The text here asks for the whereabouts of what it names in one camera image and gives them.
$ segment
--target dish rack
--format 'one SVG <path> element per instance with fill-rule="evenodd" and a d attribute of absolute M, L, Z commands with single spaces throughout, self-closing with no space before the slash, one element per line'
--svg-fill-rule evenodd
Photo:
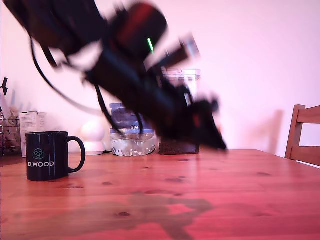
<path fill-rule="evenodd" d="M 20 119 L 19 117 L 5 118 L 2 114 L 0 116 L 0 154 L 5 155 L 21 154 L 21 135 L 20 135 Z"/>

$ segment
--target white wall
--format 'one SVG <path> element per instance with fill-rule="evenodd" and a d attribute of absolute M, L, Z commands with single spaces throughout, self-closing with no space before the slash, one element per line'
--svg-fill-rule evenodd
<path fill-rule="evenodd" d="M 199 68 L 198 95 L 220 97 L 223 136 L 230 149 L 259 149 L 284 156 L 294 104 L 320 105 L 319 0 L 156 0 L 169 32 L 156 50 L 175 46 L 193 33 L 201 58 L 182 65 Z M 96 0 L 105 16 L 113 1 Z M 73 100 L 99 109 L 94 90 L 80 75 L 54 72 L 37 48 L 40 66 L 52 83 Z M 86 57 L 79 62 L 91 63 Z M 51 129 L 79 136 L 81 126 L 98 118 L 65 102 L 42 80 L 25 31 L 5 6 L 1 8 L 1 79 L 9 78 L 8 98 L 23 111 L 49 114 Z M 104 94 L 106 104 L 112 101 Z M 319 126 L 306 125 L 301 145 L 320 144 Z M 76 144 L 71 151 L 78 151 Z"/>

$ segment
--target white round object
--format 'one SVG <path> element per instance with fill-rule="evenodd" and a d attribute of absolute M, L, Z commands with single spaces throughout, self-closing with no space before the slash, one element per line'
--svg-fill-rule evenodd
<path fill-rule="evenodd" d="M 100 142 L 104 139 L 106 131 L 101 122 L 92 120 L 81 128 L 81 134 L 86 142 Z"/>
<path fill-rule="evenodd" d="M 85 155 L 101 155 L 106 150 L 102 141 L 85 141 L 83 144 Z"/>

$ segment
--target brown container contents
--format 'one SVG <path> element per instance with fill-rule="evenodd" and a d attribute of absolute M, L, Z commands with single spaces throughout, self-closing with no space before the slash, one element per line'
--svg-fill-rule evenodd
<path fill-rule="evenodd" d="M 159 141 L 159 151 L 161 155 L 185 155 L 198 154 L 200 145 L 180 142 L 177 140 L 161 138 Z"/>

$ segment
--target chair backrest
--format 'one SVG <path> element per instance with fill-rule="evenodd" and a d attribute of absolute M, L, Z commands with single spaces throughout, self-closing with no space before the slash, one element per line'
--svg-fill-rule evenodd
<path fill-rule="evenodd" d="M 285 158 L 320 166 L 320 146 L 300 146 L 303 124 L 320 124 L 320 106 L 294 106 Z"/>

